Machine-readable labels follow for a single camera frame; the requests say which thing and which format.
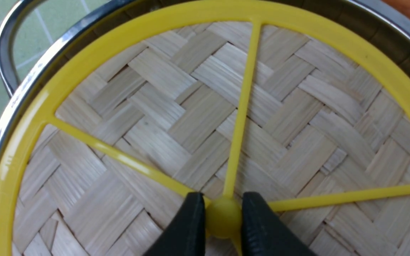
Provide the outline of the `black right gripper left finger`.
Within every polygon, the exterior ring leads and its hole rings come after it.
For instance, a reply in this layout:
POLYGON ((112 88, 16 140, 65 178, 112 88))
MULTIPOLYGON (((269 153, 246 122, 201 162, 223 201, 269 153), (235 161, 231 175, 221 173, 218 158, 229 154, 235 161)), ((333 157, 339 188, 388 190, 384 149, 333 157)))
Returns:
POLYGON ((205 203, 200 192, 188 193, 173 220, 145 256, 203 256, 205 203))

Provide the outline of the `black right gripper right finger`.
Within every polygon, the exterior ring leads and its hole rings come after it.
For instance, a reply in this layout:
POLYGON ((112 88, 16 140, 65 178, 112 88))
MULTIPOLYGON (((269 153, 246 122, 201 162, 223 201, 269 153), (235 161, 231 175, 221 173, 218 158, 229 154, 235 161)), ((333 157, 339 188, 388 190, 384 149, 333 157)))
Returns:
POLYGON ((257 192, 242 198, 241 251, 244 256, 314 256, 257 192))

